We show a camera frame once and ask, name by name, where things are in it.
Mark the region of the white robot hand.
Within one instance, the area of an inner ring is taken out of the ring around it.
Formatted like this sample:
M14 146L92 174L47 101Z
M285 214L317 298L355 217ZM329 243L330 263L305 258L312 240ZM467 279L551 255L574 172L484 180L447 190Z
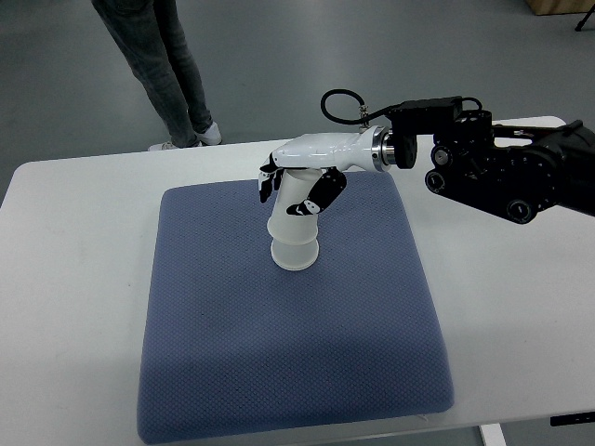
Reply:
M371 172L389 169L381 154L388 134L386 127L374 125L363 133L305 134L289 140L274 150L259 168L260 202L267 202L280 188L285 169L323 169L307 197L286 208L290 216L320 214L347 186L347 178L341 171L352 167Z

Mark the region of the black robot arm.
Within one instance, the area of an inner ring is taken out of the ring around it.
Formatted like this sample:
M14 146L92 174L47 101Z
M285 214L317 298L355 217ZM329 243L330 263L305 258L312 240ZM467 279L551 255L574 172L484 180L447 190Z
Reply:
M496 125L466 98L407 100L375 112L361 102L357 119L322 107L332 122L356 125L356 133L308 134L273 151L259 168L259 199L278 190L284 173L321 171L306 196L286 208L291 216L322 213L345 190L346 170L411 169L417 138L433 137L429 191L517 224L555 205L594 213L594 133L579 121L558 127Z

